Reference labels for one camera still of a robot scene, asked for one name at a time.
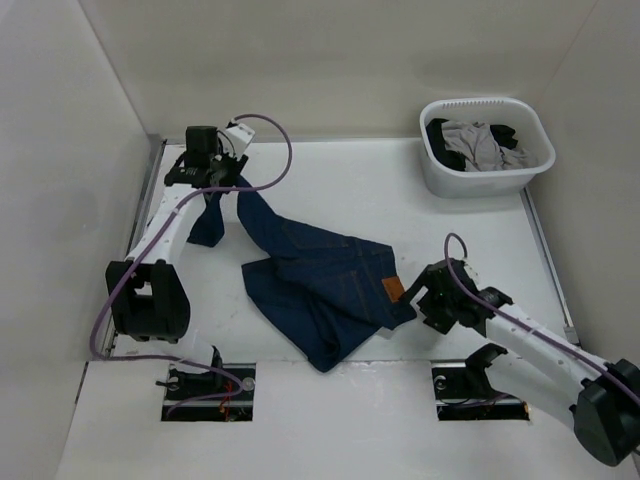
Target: white table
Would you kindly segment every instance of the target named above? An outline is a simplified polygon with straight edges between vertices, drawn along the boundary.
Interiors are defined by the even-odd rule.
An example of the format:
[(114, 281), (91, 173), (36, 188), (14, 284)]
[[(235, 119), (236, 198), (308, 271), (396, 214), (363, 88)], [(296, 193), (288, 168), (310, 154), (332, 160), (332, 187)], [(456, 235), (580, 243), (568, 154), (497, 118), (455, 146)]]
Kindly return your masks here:
[[(512, 296), (562, 333), (565, 317), (523, 197), (443, 200), (431, 195), (416, 140), (295, 144), (290, 175), (264, 192), (279, 214), (394, 247), (408, 286), (443, 258), (459, 233), (480, 284)], [(164, 172), (183, 151), (168, 146)], [(283, 144), (254, 144), (244, 175), (259, 185), (284, 165)], [(350, 362), (315, 372), (247, 298), (240, 266), (264, 258), (223, 200), (226, 236), (215, 249), (188, 245), (178, 273), (201, 335), (225, 362), (257, 362), (254, 421), (161, 423), (163, 362), (91, 363), (59, 479), (539, 479), (635, 478), (631, 461), (598, 464), (544, 413), (531, 422), (438, 422), (429, 360), (462, 359), (486, 343), (454, 327), (447, 336), (410, 322), (380, 332)], [(118, 337), (116, 354), (145, 352)]]

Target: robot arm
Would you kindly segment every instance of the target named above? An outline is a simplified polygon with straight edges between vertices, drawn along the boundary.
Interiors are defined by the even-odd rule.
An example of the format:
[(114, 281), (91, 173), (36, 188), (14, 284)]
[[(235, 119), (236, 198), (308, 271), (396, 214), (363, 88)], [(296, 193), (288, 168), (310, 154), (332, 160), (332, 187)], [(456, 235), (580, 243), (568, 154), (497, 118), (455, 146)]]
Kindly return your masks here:
[[(252, 129), (236, 123), (230, 123), (224, 131), (215, 127), (187, 128), (186, 151), (164, 179), (162, 201), (144, 236), (124, 261), (113, 261), (107, 267), (109, 293), (134, 260), (150, 247), (183, 198), (202, 188), (234, 184), (248, 160), (244, 152), (254, 135)], [(152, 342), (167, 355), (215, 366), (219, 355), (198, 337), (197, 325), (190, 322), (189, 299), (175, 269), (189, 233), (210, 198), (197, 195), (180, 209), (116, 297), (112, 313), (119, 334)], [(186, 365), (179, 368), (188, 373), (202, 372)]]
[(504, 392), (545, 411), (572, 429), (582, 446), (606, 465), (618, 465), (638, 448), (640, 406), (609, 377), (637, 398), (640, 370), (626, 360), (614, 365), (570, 344), (493, 287), (478, 291), (464, 267), (464, 262), (452, 260), (459, 281), (504, 316), (467, 296), (454, 282), (446, 261), (429, 265), (403, 300), (410, 301), (426, 287), (427, 294), (417, 302), (425, 324), (447, 334), (458, 322), (495, 342), (466, 360), (469, 381), (487, 398)]

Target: leather patch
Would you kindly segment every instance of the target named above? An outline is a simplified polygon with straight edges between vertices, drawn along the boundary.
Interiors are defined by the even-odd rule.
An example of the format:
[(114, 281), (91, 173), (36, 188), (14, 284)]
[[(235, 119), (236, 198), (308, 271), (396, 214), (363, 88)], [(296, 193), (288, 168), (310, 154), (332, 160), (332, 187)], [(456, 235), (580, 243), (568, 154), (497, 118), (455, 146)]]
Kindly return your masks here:
[(400, 278), (397, 276), (383, 278), (382, 285), (384, 285), (384, 289), (387, 292), (387, 295), (389, 295), (389, 300), (391, 300), (391, 303), (397, 303), (404, 293), (404, 287), (402, 286)]

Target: white plastic basket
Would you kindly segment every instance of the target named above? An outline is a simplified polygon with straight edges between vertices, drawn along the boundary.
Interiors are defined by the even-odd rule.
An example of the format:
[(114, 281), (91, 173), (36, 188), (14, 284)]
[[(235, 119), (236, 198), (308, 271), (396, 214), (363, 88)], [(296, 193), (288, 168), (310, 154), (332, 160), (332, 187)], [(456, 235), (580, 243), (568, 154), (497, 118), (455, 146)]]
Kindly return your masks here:
[[(433, 154), (426, 126), (434, 118), (508, 125), (516, 130), (518, 146), (536, 156), (538, 166), (498, 172), (458, 172), (442, 165)], [(420, 114), (424, 148), (421, 164), (429, 190), (439, 197), (486, 197), (522, 190), (539, 173), (549, 170), (556, 152), (536, 112), (524, 102), (508, 97), (462, 98), (433, 102)]]

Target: jeans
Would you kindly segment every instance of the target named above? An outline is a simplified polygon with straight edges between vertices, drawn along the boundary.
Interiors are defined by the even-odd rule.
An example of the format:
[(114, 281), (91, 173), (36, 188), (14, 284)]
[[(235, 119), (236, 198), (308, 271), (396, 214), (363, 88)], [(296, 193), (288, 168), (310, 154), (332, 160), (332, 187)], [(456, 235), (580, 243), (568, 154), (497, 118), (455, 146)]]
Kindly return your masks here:
[[(242, 177), (237, 185), (250, 186)], [(319, 371), (331, 370), (380, 327), (416, 317), (410, 305), (393, 303), (382, 283), (397, 275), (391, 247), (283, 218), (258, 192), (238, 194), (238, 217), (270, 256), (242, 266), (247, 294)], [(219, 205), (210, 203), (189, 241), (212, 246), (221, 224)]]

